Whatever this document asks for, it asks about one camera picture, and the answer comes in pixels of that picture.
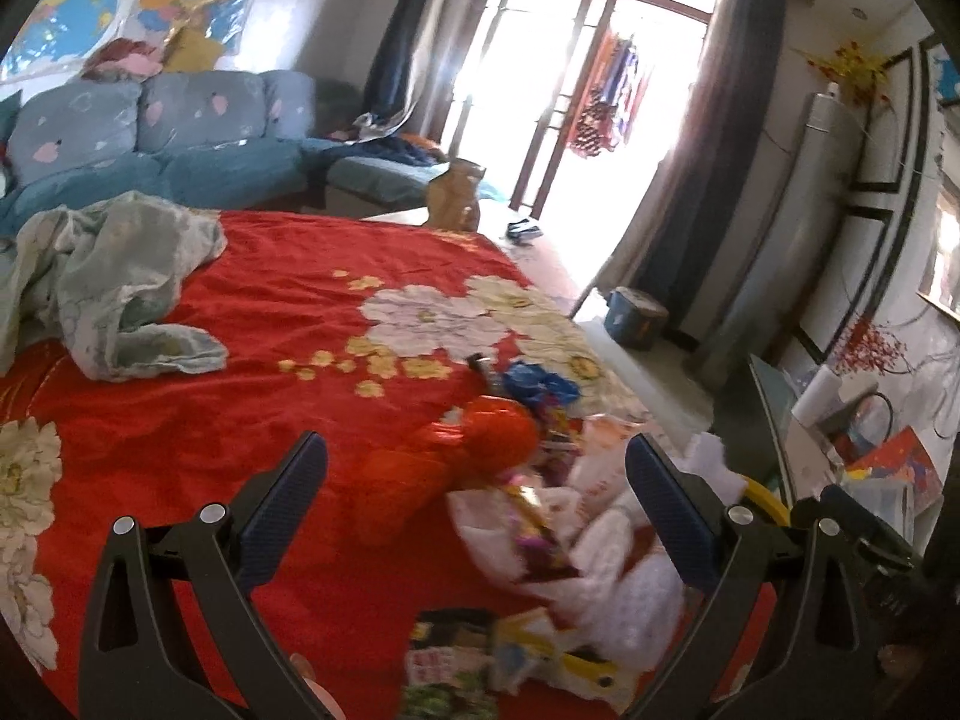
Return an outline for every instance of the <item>blue sofa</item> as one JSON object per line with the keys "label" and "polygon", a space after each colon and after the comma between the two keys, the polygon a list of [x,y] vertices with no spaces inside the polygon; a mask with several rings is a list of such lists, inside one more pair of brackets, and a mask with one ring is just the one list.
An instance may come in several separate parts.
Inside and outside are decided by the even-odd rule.
{"label": "blue sofa", "polygon": [[[162,74],[133,82],[75,81],[28,100],[8,137],[13,174],[0,197],[0,236],[59,205],[83,208],[124,191],[194,208],[242,209],[307,193],[320,155],[341,146],[311,137],[352,120],[358,95],[347,84],[294,71]],[[385,212],[424,205],[426,184],[446,169],[347,157],[325,182]],[[484,184],[481,196],[505,201]]]}

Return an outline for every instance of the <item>doorway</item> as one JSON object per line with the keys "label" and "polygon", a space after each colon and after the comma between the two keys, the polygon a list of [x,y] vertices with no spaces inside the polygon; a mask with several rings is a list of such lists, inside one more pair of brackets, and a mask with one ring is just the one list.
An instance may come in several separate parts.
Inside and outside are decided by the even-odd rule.
{"label": "doorway", "polygon": [[[512,208],[544,220],[580,286],[613,251],[677,137],[714,2],[475,1],[435,135],[451,156],[485,166]],[[620,111],[600,148],[577,148],[611,41],[635,52],[628,115]]]}

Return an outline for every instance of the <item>yellow pillow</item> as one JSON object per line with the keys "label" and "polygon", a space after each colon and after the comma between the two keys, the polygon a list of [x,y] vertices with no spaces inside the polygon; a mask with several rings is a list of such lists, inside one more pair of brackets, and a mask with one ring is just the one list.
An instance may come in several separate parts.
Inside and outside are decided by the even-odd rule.
{"label": "yellow pillow", "polygon": [[222,43],[206,37],[198,29],[185,26],[170,42],[163,69],[167,73],[203,73],[213,70],[225,50]]}

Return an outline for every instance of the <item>screw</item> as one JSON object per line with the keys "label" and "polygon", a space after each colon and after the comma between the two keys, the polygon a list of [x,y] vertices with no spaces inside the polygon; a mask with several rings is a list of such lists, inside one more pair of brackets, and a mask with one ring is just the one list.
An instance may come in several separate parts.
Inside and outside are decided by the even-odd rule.
{"label": "screw", "polygon": [[113,532],[116,533],[117,536],[123,536],[133,530],[134,525],[136,525],[136,522],[133,521],[133,517],[120,517],[117,522],[113,524]]}
{"label": "screw", "polygon": [[729,517],[737,525],[749,525],[754,521],[754,513],[746,506],[734,506],[727,512]]}
{"label": "screw", "polygon": [[830,519],[827,517],[826,519],[820,520],[820,530],[826,536],[839,536],[840,526],[837,525],[835,519]]}
{"label": "screw", "polygon": [[200,510],[200,522],[212,525],[227,516],[227,510],[219,503],[211,503]]}

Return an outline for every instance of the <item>light blue sheet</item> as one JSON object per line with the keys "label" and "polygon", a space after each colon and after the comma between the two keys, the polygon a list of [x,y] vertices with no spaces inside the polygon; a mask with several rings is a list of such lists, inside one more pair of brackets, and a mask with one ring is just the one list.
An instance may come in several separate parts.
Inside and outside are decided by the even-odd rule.
{"label": "light blue sheet", "polygon": [[213,215],[136,191],[34,215],[15,244],[0,242],[0,376],[42,338],[61,338],[95,380],[220,370],[227,349],[216,338],[157,322],[226,247]]}

